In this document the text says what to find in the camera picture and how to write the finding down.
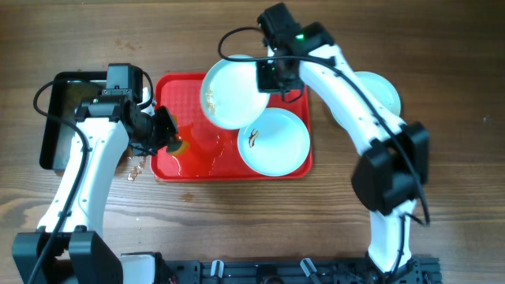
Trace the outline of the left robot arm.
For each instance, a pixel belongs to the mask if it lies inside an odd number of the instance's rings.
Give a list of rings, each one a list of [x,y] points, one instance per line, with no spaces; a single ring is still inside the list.
[[[19,233],[12,253],[25,283],[168,283],[158,252],[116,256],[105,241],[103,215],[111,182],[127,148],[154,155],[176,141],[168,109],[142,112],[126,95],[83,101],[71,127],[70,159],[56,196],[33,233]]]

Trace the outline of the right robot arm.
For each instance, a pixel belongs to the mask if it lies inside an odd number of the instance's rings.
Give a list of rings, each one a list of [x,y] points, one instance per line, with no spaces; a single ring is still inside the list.
[[[340,47],[322,24],[262,19],[268,55],[258,62],[259,87],[281,92],[301,82],[336,115],[360,158],[351,178],[353,190],[370,212],[367,257],[383,282],[407,273],[412,254],[408,240],[420,204],[422,225],[430,223],[423,190],[428,180],[429,134],[388,110],[359,81]]]

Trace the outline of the green orange sponge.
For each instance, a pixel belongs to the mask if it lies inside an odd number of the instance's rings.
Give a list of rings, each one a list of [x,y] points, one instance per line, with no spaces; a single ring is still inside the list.
[[[183,140],[176,140],[166,147],[166,153],[169,155],[182,155],[189,147],[189,143]]]

